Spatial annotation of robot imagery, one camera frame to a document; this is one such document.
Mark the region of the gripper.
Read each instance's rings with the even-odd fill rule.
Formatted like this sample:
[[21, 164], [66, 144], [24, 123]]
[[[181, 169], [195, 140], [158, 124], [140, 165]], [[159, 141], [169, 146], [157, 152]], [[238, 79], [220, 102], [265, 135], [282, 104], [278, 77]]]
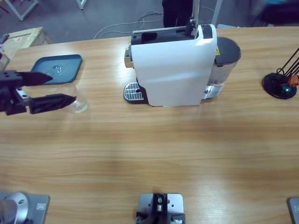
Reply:
[[0, 71], [0, 111], [7, 116], [24, 113], [29, 107], [31, 114], [50, 112], [71, 105], [76, 96], [51, 94], [30, 98], [23, 86], [39, 86], [51, 81], [52, 76], [41, 72]]

